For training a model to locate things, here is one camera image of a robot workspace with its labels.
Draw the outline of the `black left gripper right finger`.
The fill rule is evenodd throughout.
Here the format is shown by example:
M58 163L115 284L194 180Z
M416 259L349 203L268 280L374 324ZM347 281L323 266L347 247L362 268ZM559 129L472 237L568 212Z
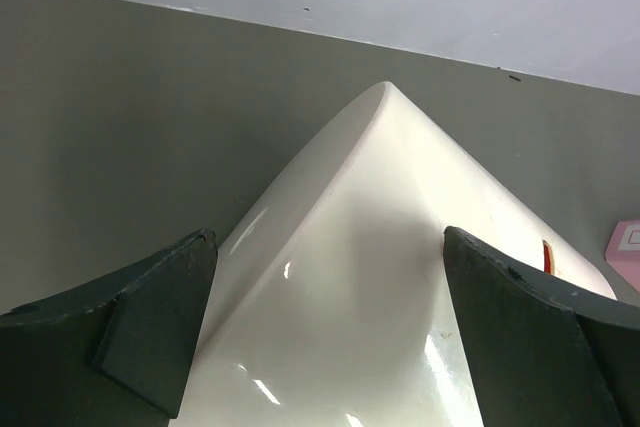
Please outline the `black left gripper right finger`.
M458 227L444 231L443 261L484 425L638 425L638 307Z

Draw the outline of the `cream round drawer organizer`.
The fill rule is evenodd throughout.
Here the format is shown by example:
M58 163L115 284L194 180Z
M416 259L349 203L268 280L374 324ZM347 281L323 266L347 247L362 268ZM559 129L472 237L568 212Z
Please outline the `cream round drawer organizer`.
M222 243L180 426L478 426L442 260L455 226L613 296L395 85L293 158Z

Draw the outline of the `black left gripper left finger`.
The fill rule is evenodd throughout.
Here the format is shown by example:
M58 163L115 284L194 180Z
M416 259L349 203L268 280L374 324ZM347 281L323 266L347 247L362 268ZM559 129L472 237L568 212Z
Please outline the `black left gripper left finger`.
M1 317L4 426L166 426L179 415L216 271L195 231Z

